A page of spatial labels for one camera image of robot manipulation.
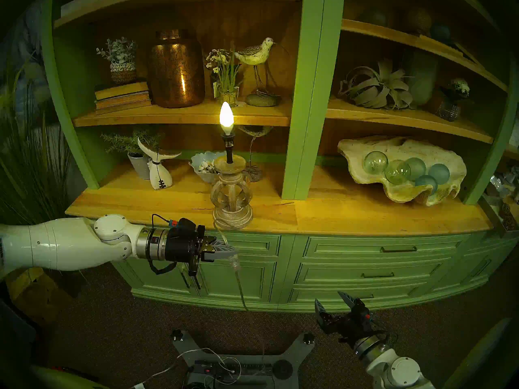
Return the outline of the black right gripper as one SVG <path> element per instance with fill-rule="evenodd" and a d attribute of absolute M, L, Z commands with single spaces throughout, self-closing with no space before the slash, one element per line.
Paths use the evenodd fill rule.
<path fill-rule="evenodd" d="M 356 297 L 345 292 L 338 292 L 350 312 L 342 315 L 327 313 L 318 299 L 315 300 L 315 316 L 321 330 L 326 334 L 341 335 L 341 343 L 355 344 L 359 340 L 377 334 L 371 325 L 371 315 L 364 302 L 357 301 Z"/>

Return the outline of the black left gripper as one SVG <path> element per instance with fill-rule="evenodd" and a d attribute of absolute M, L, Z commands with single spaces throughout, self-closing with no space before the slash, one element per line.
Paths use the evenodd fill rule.
<path fill-rule="evenodd" d="M 196 225 L 188 219 L 169 220 L 167 234 L 167 272 L 172 271 L 178 263 L 187 264 L 188 276 L 194 279 L 197 288 L 198 267 L 201 261 L 213 262 L 205 258 L 205 254 L 214 254 L 214 260 L 225 260 L 237 256 L 238 251 L 230 248 L 224 240 L 205 235 L 205 226 Z"/>

